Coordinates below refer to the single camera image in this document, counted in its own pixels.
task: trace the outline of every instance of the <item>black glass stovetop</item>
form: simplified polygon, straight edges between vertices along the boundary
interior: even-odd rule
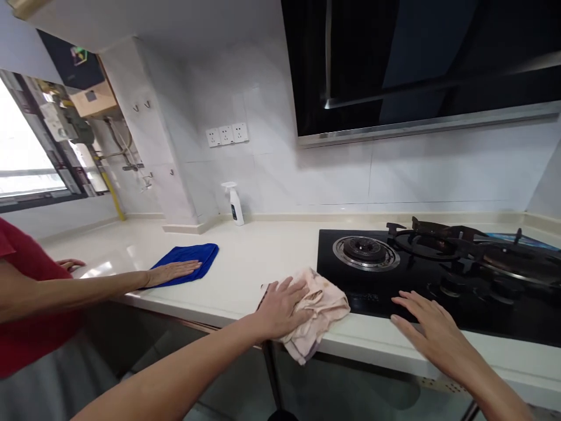
[[[397,255],[399,263],[384,272],[351,267],[334,253],[342,237],[363,236],[383,241]],[[521,294],[507,303],[494,299],[491,284],[496,273],[468,258],[432,261],[401,250],[385,231],[320,230],[317,272],[345,292],[351,312],[389,318],[398,314],[416,319],[391,298],[399,290],[417,291],[439,302],[460,329],[494,336],[561,347],[561,288],[519,280],[507,280],[520,287]],[[463,292],[450,296],[441,284],[461,282]]]

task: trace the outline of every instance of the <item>spray bottle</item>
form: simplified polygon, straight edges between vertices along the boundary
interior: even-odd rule
[[[230,181],[226,183],[222,183],[222,187],[226,189],[226,193],[230,192],[230,206],[232,207],[232,217],[234,218],[234,223],[236,225],[243,225],[244,222],[244,215],[241,213],[241,204],[240,204],[240,197],[236,192],[236,187],[238,184]]]

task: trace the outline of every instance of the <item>kitchen counter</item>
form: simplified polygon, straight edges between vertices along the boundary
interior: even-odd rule
[[[466,224],[484,232],[514,233],[518,225]],[[261,284],[316,267],[320,229],[385,230],[385,223],[224,222],[206,233],[164,233],[161,220],[128,220],[45,246],[55,259],[78,258],[87,266],[75,278],[145,270],[174,246],[216,243],[220,252],[208,274],[173,287],[136,291],[119,299],[138,308],[223,327],[255,310]],[[561,247],[561,238],[529,227],[525,235]],[[465,332],[487,362],[528,403],[561,411],[561,348]],[[444,376],[389,319],[350,314],[336,323],[320,351],[413,375]]]

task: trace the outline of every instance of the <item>gray skirt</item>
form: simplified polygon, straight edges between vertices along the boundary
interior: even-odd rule
[[[85,333],[0,379],[0,420],[67,421],[117,384]]]

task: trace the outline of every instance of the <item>person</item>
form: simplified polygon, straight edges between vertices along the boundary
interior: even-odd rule
[[[68,420],[114,386],[82,333],[79,309],[188,275],[200,263],[73,279],[76,259],[53,261],[0,218],[0,419]]]
[[[140,371],[105,392],[76,415],[74,421],[177,420],[242,353],[264,340],[279,338],[306,322],[312,310],[293,309],[307,294],[305,281],[287,278],[269,286],[259,309]],[[489,367],[436,301],[401,292],[394,303],[413,314],[424,330],[393,315],[391,320],[413,346],[444,374],[465,387],[488,421],[530,421],[520,397]],[[285,411],[269,421],[296,420]]]

